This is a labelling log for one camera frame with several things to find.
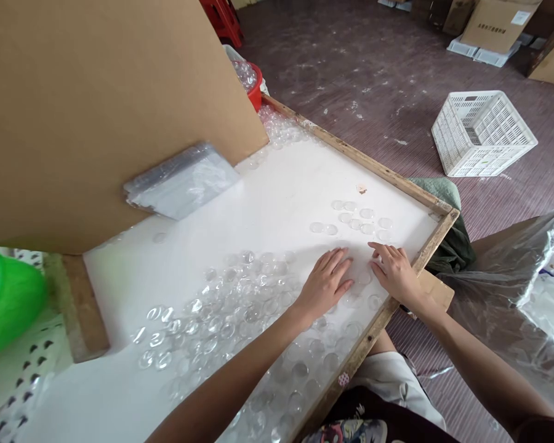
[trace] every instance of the left hand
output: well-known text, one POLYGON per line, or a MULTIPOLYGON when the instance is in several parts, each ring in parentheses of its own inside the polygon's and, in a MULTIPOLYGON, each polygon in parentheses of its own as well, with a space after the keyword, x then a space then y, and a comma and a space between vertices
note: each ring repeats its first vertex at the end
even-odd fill
POLYGON ((300 296, 289 308, 299 316, 304 329, 310 327, 318 317, 326 314, 353 285, 353 280, 340 283, 353 263, 352 258, 341 261, 347 251, 348 248, 336 248, 320 257, 303 285, 300 296))

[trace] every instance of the green plastic bowl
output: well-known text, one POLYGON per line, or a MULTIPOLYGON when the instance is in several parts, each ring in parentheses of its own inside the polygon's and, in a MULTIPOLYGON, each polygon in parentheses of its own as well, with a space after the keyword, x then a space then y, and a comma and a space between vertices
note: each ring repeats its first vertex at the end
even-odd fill
POLYGON ((0 255, 0 351, 31 326, 46 301, 43 275, 31 265, 0 255))

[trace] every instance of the red plastic chair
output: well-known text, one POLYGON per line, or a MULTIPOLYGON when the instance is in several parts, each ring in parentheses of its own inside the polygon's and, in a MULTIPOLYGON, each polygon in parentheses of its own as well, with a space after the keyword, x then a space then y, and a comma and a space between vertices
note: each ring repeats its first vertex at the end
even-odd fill
POLYGON ((234 47, 241 47, 244 38, 236 12, 227 0, 199 0, 218 37, 229 38, 234 47))

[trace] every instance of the green towel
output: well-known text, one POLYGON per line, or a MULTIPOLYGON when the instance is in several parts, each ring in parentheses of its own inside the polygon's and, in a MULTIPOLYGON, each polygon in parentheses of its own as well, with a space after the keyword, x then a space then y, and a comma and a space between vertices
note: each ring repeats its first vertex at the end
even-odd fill
MULTIPOLYGON (((415 185, 433 194, 438 199, 462 210, 460 193, 457 186, 445 177, 441 178, 409 178, 415 185)), ((437 273, 457 274, 476 261, 476 254, 470 244, 464 218, 460 215, 451 227, 425 269, 437 273)))

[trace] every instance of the shorts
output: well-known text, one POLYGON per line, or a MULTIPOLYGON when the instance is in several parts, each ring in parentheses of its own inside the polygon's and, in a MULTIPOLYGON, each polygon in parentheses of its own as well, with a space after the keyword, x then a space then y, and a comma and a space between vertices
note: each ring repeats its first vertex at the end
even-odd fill
POLYGON ((365 386, 382 400, 405 407, 447 431, 445 420, 433 407, 419 380, 397 352, 365 358, 347 389, 365 386))

